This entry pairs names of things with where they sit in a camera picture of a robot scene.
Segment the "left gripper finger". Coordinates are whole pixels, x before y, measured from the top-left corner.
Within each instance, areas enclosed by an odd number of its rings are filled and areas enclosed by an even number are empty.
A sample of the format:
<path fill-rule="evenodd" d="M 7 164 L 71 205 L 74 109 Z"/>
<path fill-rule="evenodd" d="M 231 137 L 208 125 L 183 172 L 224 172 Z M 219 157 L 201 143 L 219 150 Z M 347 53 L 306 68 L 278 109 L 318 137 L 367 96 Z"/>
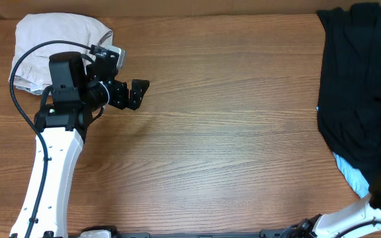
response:
<path fill-rule="evenodd" d="M 137 90 L 131 90 L 130 91 L 130 96 L 128 99 L 128 105 L 127 107 L 131 110 L 136 110 L 138 109 L 138 92 Z"/>
<path fill-rule="evenodd" d="M 132 88 L 131 90 L 137 90 L 138 92 L 138 108 L 140 107 L 143 97 L 146 93 L 146 91 L 149 88 L 149 81 L 148 80 L 141 80 L 141 79 L 133 79 L 132 80 Z"/>

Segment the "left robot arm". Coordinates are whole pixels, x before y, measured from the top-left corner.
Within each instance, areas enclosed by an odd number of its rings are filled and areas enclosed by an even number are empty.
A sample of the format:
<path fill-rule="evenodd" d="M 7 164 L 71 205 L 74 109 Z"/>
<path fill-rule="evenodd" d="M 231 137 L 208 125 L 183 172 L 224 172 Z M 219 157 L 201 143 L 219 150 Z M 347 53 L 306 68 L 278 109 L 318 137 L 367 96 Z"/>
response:
<path fill-rule="evenodd" d="M 14 94 L 13 103 L 36 134 L 36 153 L 22 210 L 10 237 L 67 237 L 67 207 L 74 169 L 88 127 L 107 106 L 136 110 L 150 86 L 115 79 L 125 51 L 112 45 L 87 47 L 88 54 L 61 52 L 49 57 L 52 84 L 30 119 Z"/>

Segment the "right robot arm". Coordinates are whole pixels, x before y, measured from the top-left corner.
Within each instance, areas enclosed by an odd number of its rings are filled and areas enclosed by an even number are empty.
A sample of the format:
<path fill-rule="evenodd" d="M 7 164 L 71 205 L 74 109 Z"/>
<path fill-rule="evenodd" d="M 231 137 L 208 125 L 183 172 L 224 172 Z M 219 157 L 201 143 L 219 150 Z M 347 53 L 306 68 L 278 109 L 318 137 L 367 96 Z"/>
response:
<path fill-rule="evenodd" d="M 332 152 L 368 177 L 368 193 L 332 214 L 303 219 L 281 237 L 362 237 L 381 230 L 381 95 L 322 96 L 319 130 Z"/>

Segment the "black t-shirt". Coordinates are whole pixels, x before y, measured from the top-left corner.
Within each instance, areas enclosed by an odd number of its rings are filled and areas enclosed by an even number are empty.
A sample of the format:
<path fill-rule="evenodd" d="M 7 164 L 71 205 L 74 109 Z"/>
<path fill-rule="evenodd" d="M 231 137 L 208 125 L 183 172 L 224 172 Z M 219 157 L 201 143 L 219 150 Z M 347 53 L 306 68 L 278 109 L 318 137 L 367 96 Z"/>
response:
<path fill-rule="evenodd" d="M 330 149 L 368 183 L 381 173 L 381 78 L 323 77 L 317 121 Z"/>

